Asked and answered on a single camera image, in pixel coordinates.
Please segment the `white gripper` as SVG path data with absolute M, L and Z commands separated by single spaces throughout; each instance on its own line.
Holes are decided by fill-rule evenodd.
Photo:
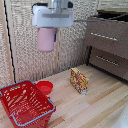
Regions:
M 74 20 L 72 10 L 62 9 L 55 13 L 46 6 L 34 5 L 32 8 L 32 25 L 37 28 L 55 28 L 54 42 L 57 38 L 57 28 L 71 27 Z

